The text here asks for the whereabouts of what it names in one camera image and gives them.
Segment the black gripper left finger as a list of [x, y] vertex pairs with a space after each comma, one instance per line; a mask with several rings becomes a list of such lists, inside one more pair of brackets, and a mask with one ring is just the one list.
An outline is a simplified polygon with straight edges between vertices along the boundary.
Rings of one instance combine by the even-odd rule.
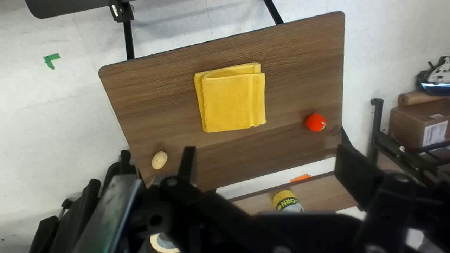
[[178, 175], [182, 179], [189, 181], [189, 182], [193, 182], [196, 178], [196, 172], [194, 172], [196, 151], [197, 151], [196, 146], [186, 146], [183, 149], [182, 160], [180, 160], [180, 165], [179, 165], [179, 171], [178, 171]]

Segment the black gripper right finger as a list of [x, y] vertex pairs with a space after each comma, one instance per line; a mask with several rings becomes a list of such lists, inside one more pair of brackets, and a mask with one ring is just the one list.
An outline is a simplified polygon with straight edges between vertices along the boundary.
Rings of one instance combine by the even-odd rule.
[[345, 129], [341, 129], [341, 137], [336, 149], [335, 177], [359, 205], [370, 205], [376, 188], [372, 163], [352, 144]]

